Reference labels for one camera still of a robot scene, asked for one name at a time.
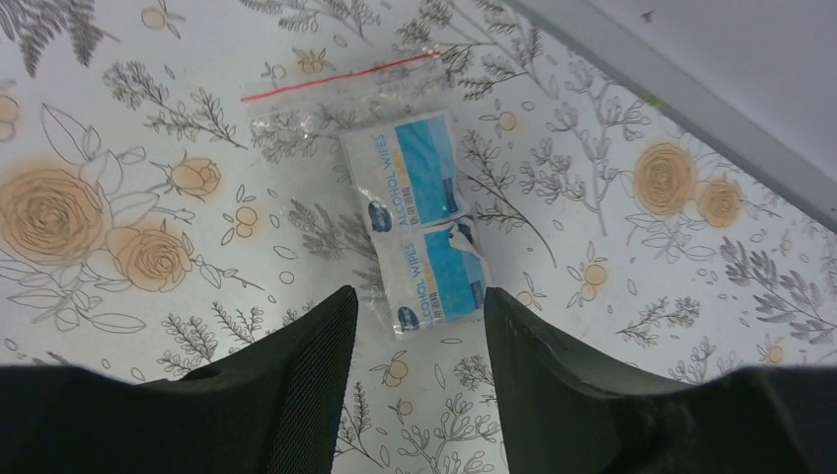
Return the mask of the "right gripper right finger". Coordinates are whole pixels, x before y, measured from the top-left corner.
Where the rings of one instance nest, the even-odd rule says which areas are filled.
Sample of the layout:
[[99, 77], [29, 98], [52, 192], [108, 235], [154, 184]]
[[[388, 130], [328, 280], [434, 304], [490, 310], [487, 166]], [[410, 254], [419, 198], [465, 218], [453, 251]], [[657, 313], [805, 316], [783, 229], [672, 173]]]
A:
[[832, 473], [836, 371], [689, 385], [630, 366], [492, 287], [485, 328], [512, 473]]

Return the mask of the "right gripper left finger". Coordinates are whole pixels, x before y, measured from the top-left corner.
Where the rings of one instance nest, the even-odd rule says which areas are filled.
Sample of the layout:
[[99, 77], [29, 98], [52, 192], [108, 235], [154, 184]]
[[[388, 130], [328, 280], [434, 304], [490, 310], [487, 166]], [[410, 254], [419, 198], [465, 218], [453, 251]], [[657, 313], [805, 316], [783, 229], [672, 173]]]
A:
[[328, 473], [358, 316], [343, 286], [290, 325], [178, 380], [72, 365], [1, 370], [5, 473]]

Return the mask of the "alcohol wipes bag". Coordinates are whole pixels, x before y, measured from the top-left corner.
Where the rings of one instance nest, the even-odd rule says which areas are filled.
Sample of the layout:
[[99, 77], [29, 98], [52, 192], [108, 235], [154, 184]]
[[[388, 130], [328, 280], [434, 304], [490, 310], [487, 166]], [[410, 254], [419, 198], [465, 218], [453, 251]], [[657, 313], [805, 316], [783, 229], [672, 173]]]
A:
[[453, 80], [439, 49], [296, 82], [261, 80], [242, 104], [307, 252], [349, 255], [362, 297], [403, 339], [479, 316], [490, 282], [460, 188]]

